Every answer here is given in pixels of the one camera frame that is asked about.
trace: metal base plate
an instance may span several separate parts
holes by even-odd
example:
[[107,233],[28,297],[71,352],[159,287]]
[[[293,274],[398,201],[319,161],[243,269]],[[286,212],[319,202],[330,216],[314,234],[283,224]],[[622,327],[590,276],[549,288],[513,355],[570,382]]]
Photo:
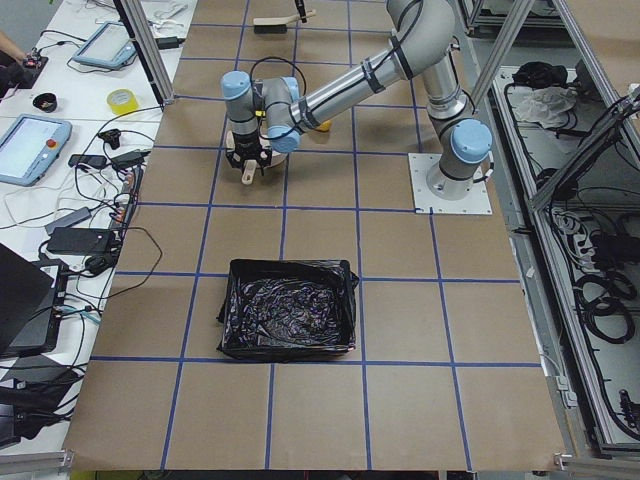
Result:
[[[462,200],[445,200],[431,192],[427,186],[427,172],[440,161],[440,154],[410,153],[411,186],[416,213],[436,213],[454,215],[491,215],[491,203],[484,182],[474,183],[469,194]],[[473,178],[481,178],[478,168]]]

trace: yellow tape roll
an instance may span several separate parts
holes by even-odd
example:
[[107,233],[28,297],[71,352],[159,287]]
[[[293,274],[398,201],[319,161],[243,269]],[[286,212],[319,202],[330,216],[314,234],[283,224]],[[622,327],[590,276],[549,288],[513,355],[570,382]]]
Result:
[[107,103],[116,115],[124,115],[138,109],[138,101],[131,90],[121,88],[114,90],[107,96]]

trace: black trash bag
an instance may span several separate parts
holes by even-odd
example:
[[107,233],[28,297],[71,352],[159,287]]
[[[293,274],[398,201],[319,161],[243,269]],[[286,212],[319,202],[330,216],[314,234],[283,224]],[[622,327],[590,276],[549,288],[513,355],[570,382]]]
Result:
[[354,350],[358,282],[346,260],[232,260],[218,350],[264,362]]
[[545,62],[525,63],[513,74],[516,85],[525,85],[534,90],[548,87],[567,87],[569,74],[562,65],[553,66]]

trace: cardboard floor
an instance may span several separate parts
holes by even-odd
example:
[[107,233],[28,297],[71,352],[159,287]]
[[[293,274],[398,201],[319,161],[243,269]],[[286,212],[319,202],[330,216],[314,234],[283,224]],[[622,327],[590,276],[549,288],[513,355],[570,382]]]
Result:
[[[307,25],[257,36],[252,18],[293,2],[199,2],[135,218],[162,260],[107,304],[65,443],[75,467],[550,468],[562,440],[494,192],[492,216],[413,211],[406,154],[439,149],[419,82],[306,135],[251,187],[224,159],[226,71],[280,55],[314,89],[385,45],[384,2],[310,3]],[[112,292],[157,256],[130,231]],[[233,258],[349,260],[357,349],[330,362],[225,358],[216,315]]]

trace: blue joint cap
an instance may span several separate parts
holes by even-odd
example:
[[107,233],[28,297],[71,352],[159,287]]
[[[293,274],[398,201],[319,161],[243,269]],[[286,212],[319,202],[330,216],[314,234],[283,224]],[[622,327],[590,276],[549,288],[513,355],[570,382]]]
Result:
[[487,126],[478,120],[466,119],[453,127],[451,148],[464,163],[475,165],[482,162],[489,151],[493,137]]
[[267,130],[271,146],[276,152],[291,153],[300,146],[300,134],[287,125],[275,125]]
[[291,100],[294,102],[298,101],[300,98],[300,89],[298,88],[298,80],[293,77],[282,77],[284,83],[289,87],[289,92],[291,92]]
[[225,100],[235,100],[251,88],[251,79],[247,72],[233,70],[222,76],[220,86],[222,87],[222,96]]

